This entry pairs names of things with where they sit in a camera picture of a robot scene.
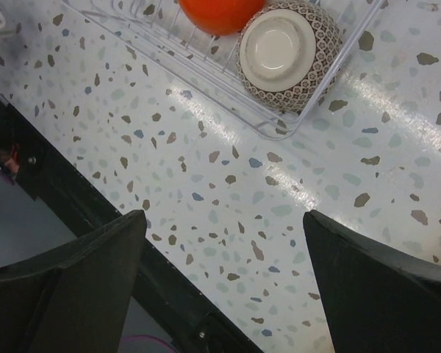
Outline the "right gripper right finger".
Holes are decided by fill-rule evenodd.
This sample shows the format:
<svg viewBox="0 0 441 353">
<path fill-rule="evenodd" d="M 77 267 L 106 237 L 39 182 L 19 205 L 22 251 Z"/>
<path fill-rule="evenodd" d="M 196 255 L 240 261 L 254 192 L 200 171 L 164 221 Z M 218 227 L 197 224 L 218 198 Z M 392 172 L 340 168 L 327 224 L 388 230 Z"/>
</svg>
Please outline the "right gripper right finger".
<svg viewBox="0 0 441 353">
<path fill-rule="evenodd" d="M 441 265 L 317 210 L 303 226 L 336 352 L 441 352 Z"/>
</svg>

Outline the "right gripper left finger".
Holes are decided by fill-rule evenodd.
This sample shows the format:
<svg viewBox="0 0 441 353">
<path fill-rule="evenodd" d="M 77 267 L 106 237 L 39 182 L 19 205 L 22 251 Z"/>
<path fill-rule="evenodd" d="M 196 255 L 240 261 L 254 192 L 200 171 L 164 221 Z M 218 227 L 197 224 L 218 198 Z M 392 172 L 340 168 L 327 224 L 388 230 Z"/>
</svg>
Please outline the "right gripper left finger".
<svg viewBox="0 0 441 353">
<path fill-rule="evenodd" d="M 0 268 L 0 352 L 116 352 L 146 236 L 131 211 Z"/>
</svg>

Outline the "patterned round bowl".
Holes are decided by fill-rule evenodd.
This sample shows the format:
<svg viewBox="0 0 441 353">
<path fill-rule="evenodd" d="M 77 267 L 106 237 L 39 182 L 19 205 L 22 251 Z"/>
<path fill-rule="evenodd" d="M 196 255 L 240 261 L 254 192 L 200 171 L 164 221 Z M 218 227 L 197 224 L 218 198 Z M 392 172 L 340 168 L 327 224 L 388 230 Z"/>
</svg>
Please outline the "patterned round bowl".
<svg viewBox="0 0 441 353">
<path fill-rule="evenodd" d="M 274 2 L 240 33 L 238 77 L 260 104 L 280 113 L 301 113 L 342 46 L 329 11 L 309 1 Z"/>
</svg>

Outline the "white wire dish rack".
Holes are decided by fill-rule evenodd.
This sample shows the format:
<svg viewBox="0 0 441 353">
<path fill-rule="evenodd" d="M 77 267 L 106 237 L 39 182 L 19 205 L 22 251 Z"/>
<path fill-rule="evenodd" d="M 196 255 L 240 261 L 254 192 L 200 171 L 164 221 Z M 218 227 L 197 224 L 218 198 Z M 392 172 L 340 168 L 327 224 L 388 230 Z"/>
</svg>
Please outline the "white wire dish rack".
<svg viewBox="0 0 441 353">
<path fill-rule="evenodd" d="M 291 136 L 330 91 L 352 47 L 383 6 L 382 1 L 316 1 L 336 20 L 343 48 L 331 70 L 296 113 L 261 107 L 241 86 L 234 62 L 237 35 L 219 37 L 190 23 L 177 1 L 66 1 L 87 20 L 125 41 L 168 73 L 198 91 L 220 108 L 270 140 Z"/>
</svg>

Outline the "orange round bowl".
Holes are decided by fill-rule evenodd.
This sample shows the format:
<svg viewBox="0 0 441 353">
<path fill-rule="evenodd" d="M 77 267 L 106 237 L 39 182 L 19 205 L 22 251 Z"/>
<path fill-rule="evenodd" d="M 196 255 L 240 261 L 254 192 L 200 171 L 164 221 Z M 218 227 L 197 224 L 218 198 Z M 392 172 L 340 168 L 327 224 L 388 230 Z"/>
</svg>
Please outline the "orange round bowl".
<svg viewBox="0 0 441 353">
<path fill-rule="evenodd" d="M 210 35 L 239 32 L 266 4 L 265 0 L 180 0 L 187 18 Z"/>
</svg>

